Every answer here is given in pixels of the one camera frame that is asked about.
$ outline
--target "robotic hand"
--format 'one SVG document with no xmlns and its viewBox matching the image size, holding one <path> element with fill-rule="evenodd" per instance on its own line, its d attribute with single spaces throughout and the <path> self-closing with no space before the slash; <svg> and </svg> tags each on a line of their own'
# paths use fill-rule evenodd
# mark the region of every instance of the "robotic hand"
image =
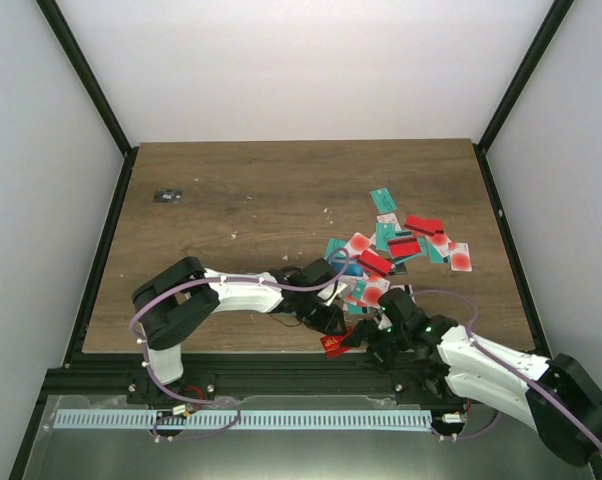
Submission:
<svg viewBox="0 0 602 480">
<path fill-rule="evenodd" d="M 329 284 L 334 277 L 322 258 L 303 269 L 231 277 L 203 268 L 194 257 L 182 259 L 132 296 L 139 311 L 178 285 L 201 280 L 183 290 L 185 301 L 167 296 L 139 320 L 155 376 L 164 385 L 181 378 L 181 342 L 214 312 L 294 314 L 309 328 L 344 335 L 343 311 L 332 302 L 347 285 L 334 282 L 322 290 L 307 288 Z M 360 321 L 342 346 L 366 343 L 381 365 L 398 372 L 406 355 L 415 365 L 415 359 L 428 362 L 430 368 L 419 388 L 482 402 L 520 420 L 572 465 L 583 466 L 602 450 L 602 392 L 573 358 L 518 352 L 474 335 L 450 318 L 430 318 L 401 289 L 390 289 L 379 305 L 377 315 Z M 410 363 L 402 366 L 410 368 Z"/>
</svg>

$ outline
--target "slotted white strip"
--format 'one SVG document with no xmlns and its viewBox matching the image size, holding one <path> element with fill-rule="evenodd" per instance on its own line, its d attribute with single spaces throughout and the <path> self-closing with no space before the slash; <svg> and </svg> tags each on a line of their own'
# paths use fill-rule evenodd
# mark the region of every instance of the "slotted white strip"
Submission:
<svg viewBox="0 0 602 480">
<path fill-rule="evenodd" d="M 185 421 L 169 419 L 159 429 L 214 430 L 234 418 L 233 411 L 202 410 Z M 154 410 L 59 410 L 54 428 L 145 430 L 157 419 Z M 234 430 L 430 430 L 429 411 L 368 410 L 243 410 Z"/>
</svg>

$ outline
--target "wooden table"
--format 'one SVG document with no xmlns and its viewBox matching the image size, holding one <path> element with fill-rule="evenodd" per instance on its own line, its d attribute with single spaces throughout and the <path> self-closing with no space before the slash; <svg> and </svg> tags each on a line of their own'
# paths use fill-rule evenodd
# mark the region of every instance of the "wooden table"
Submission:
<svg viewBox="0 0 602 480">
<path fill-rule="evenodd" d="M 407 213 L 440 218 L 472 257 L 471 273 L 414 259 L 393 283 L 467 295 L 481 310 L 477 333 L 533 348 L 470 141 L 381 140 L 142 145 L 83 351 L 136 351 L 127 331 L 131 293 L 184 256 L 225 272 L 264 271 L 323 256 L 330 237 L 371 235 L 377 211 L 369 192 L 381 187 L 393 195 L 400 221 Z M 183 195 L 179 203 L 156 203 L 158 189 Z M 470 314 L 438 295 L 417 303 L 459 322 Z M 184 351 L 313 352 L 321 350 L 319 338 L 267 315 L 219 313 Z"/>
</svg>

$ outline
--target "pile of cards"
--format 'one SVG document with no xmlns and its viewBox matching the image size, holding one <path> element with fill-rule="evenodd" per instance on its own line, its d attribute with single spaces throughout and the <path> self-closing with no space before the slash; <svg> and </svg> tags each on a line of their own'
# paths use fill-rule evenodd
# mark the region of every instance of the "pile of cards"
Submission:
<svg viewBox="0 0 602 480">
<path fill-rule="evenodd" d="M 340 280 L 348 285 L 343 301 L 349 313 L 379 308 L 379 297 L 390 288 L 386 277 L 405 273 L 405 262 L 415 258 L 450 264 L 458 272 L 472 271 L 468 244 L 451 241 L 441 220 L 408 215 L 401 224 L 395 213 L 397 205 L 387 188 L 370 194 L 379 211 L 372 236 L 356 232 L 347 241 L 331 238 L 325 251 L 326 259 L 337 248 L 345 248 L 350 255 L 350 264 Z M 337 271 L 343 263 L 343 256 L 336 255 L 331 260 Z"/>
</svg>

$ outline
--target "white wall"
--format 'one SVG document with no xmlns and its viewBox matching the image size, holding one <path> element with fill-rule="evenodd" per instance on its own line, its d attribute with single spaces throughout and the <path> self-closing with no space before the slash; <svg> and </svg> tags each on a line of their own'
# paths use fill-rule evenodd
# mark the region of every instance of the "white wall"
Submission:
<svg viewBox="0 0 602 480">
<path fill-rule="evenodd" d="M 130 141 L 471 137 L 551 0 L 59 0 Z"/>
<path fill-rule="evenodd" d="M 60 366 L 121 156 L 34 1 L 0 0 L 0 479 Z"/>
<path fill-rule="evenodd" d="M 489 159 L 550 346 L 602 387 L 602 2 L 575 2 Z"/>
</svg>

